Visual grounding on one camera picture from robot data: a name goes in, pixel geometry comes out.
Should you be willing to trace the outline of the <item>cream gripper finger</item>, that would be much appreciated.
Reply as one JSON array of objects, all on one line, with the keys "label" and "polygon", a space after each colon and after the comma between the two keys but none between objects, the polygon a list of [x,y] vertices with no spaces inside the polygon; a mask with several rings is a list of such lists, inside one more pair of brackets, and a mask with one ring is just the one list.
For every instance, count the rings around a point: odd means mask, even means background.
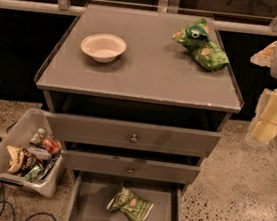
[{"label": "cream gripper finger", "polygon": [[277,136],[277,126],[259,119],[253,119],[248,126],[248,132],[253,139],[268,144]]}]

